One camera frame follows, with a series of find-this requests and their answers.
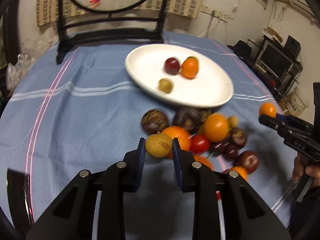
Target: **plum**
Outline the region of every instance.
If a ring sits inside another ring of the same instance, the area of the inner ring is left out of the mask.
[[[180,63],[176,58],[171,57],[164,62],[164,69],[168,74],[176,75],[179,73]]]

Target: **white stripe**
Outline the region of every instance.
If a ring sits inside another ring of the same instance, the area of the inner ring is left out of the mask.
[[[249,95],[236,94],[236,93],[233,93],[233,95],[235,95],[235,96],[239,96],[239,97],[247,97],[247,98],[266,98],[266,97],[271,97],[271,98],[273,98],[273,96],[272,96],[272,95],[262,96],[262,97],[249,96]]]
[[[134,86],[120,86],[120,87],[116,87],[113,88],[111,90],[105,90],[105,91],[95,91],[95,92],[79,92],[73,89],[73,86],[67,85],[64,87],[64,89],[60,89],[60,91],[55,91],[53,93],[53,97],[60,94],[61,92],[63,92],[64,90],[67,90],[71,95],[76,96],[76,97],[92,97],[92,96],[104,96],[104,95],[108,95],[110,93],[113,93],[115,91],[119,91],[119,90],[133,90],[133,91],[139,91],[139,88],[134,87]],[[22,101],[25,99],[30,99],[30,98],[39,98],[39,97],[44,97],[46,95],[46,93],[41,93],[41,94],[36,94],[36,95],[28,95],[28,96],[24,96],[24,97],[19,97],[19,98],[11,98],[10,101],[14,102],[14,101]]]
[[[283,202],[286,200],[286,198],[290,195],[291,191],[293,190],[294,187],[290,188],[290,191],[287,192],[287,194],[284,196],[284,198],[282,199],[282,201],[279,203],[278,207],[274,210],[274,213],[277,212],[277,210],[281,207],[281,205],[283,204]]]
[[[273,207],[271,208],[271,210],[273,210],[273,209],[278,205],[278,203],[279,203],[279,202],[282,200],[282,198],[288,193],[288,191],[291,191],[293,185],[295,185],[295,183],[292,183],[292,184],[288,187],[287,191],[281,196],[281,198],[278,199],[278,201],[273,205]]]
[[[122,86],[122,85],[134,85],[134,83],[132,81],[124,81],[124,82],[120,82],[120,83],[114,84],[109,87],[80,88],[80,87],[76,87],[71,81],[68,81],[63,86],[57,88],[55,91],[57,92],[57,91],[63,90],[66,86],[70,86],[70,87],[72,87],[72,89],[74,91],[78,91],[78,92],[106,91],[106,90],[112,89],[117,86]],[[47,93],[47,92],[48,92],[48,89],[40,89],[40,90],[30,91],[30,92],[26,92],[26,93],[16,93],[16,94],[12,95],[12,98],[25,97],[25,96],[29,96],[29,95],[42,94],[42,93]]]
[[[258,101],[258,102],[262,102],[262,101],[266,101],[266,100],[274,100],[273,98],[265,98],[265,99],[256,99],[256,98],[241,98],[241,97],[234,97],[235,99],[242,99],[242,100],[251,100],[251,101]]]

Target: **speaker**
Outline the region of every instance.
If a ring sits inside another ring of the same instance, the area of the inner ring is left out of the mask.
[[[292,38],[290,35],[287,39],[287,42],[285,43],[284,48],[291,54],[295,59],[297,59],[301,46],[300,43],[297,42],[294,38]]]

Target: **screw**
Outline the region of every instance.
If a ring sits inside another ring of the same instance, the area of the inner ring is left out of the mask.
[[[233,177],[233,178],[236,178],[236,177],[238,177],[239,173],[236,172],[236,171],[229,171],[229,175],[230,175],[231,177]]]
[[[88,170],[82,170],[79,172],[80,177],[84,178],[86,176],[89,175],[89,171]]]
[[[124,168],[125,166],[127,166],[127,164],[126,164],[125,162],[118,162],[118,163],[117,163],[117,167],[118,167],[119,169],[122,169],[122,168]]]
[[[202,166],[202,164],[200,162],[193,162],[191,165],[192,165],[192,167],[194,167],[196,169],[199,169]]]

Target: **pink stripe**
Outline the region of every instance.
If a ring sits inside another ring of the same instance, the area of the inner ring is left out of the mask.
[[[225,164],[221,155],[218,156],[218,161],[219,161],[219,164],[221,166],[222,171],[225,171],[227,168],[226,168],[226,164]]]
[[[223,51],[224,53],[228,53],[227,50],[225,50],[223,47],[220,46],[219,43],[217,43],[215,40],[211,40],[221,51]],[[237,57],[233,56],[233,55],[229,55],[236,63],[237,65],[243,70],[243,72],[251,78],[251,80],[254,82],[254,84],[256,86],[258,86],[262,92],[266,93],[266,95],[270,95],[269,91],[260,85],[259,80],[257,78],[255,78],[242,64],[241,62],[237,59]]]
[[[52,91],[52,93],[51,93],[51,95],[50,95],[50,97],[49,97],[49,100],[48,100],[48,102],[47,102],[47,104],[46,104],[46,106],[45,106],[45,108],[44,108],[44,111],[43,111],[43,113],[42,113],[42,115],[41,115],[41,118],[40,118],[40,121],[39,121],[39,125],[38,125],[37,131],[36,131],[35,139],[34,139],[34,141],[33,141],[33,148],[32,148],[31,159],[30,159],[30,200],[31,200],[31,209],[32,209],[32,210],[33,210],[33,202],[32,202],[32,162],[33,162],[33,155],[34,155],[34,152],[35,152],[35,146],[36,146],[36,140],[37,140],[37,136],[38,136],[38,131],[39,131],[39,128],[40,128],[40,125],[41,125],[41,122],[42,122],[42,118],[43,118],[43,116],[44,116],[44,113],[45,113],[45,111],[47,110],[47,107],[48,107],[48,105],[49,105],[49,102],[50,102],[50,100],[51,100],[51,98],[52,98],[52,95],[53,95],[53,93],[55,92],[55,90],[56,90],[56,88],[57,88],[57,86],[58,86],[58,84],[59,84],[59,82],[60,82],[63,74],[65,73],[65,71],[67,70],[68,66],[70,65],[70,63],[71,63],[71,61],[72,61],[72,59],[73,59],[73,57],[74,57],[74,55],[75,55],[75,53],[76,53],[77,50],[78,50],[78,49],[76,49],[75,52],[74,52],[74,53],[72,54],[72,56],[70,57],[70,60],[69,60],[69,62],[68,62],[68,64],[67,64],[67,66],[66,66],[65,69],[63,70],[60,78],[58,79],[58,81],[57,81],[57,83],[56,83],[56,85],[55,85],[55,87],[54,87],[54,89],[53,89],[53,91]]]
[[[46,101],[46,99],[47,99],[47,97],[48,97],[48,94],[49,94],[50,90],[51,90],[52,87],[53,87],[53,84],[54,84],[55,81],[57,80],[59,74],[60,74],[61,71],[63,70],[64,66],[67,64],[68,60],[63,64],[63,66],[62,66],[62,68],[60,69],[59,73],[57,74],[56,78],[55,78],[54,81],[52,82],[52,84],[51,84],[48,92],[46,93],[46,95],[45,95],[45,97],[44,97],[44,99],[43,99],[43,102],[42,102],[42,104],[41,104],[40,110],[39,110],[39,112],[38,112],[38,116],[37,116],[37,118],[36,118],[36,122],[35,122],[35,124],[34,124],[34,126],[33,126],[33,129],[32,129],[32,133],[31,133],[31,137],[30,137],[30,141],[29,141],[29,146],[28,146],[28,151],[27,151],[26,170],[25,170],[26,173],[28,173],[28,159],[29,159],[29,152],[30,152],[30,146],[31,146],[32,138],[33,138],[33,133],[35,132],[35,128],[36,128],[36,125],[37,125],[37,123],[38,123],[38,119],[39,119],[40,113],[41,113],[41,111],[42,111],[42,108],[43,108],[43,106],[44,106],[44,102]]]

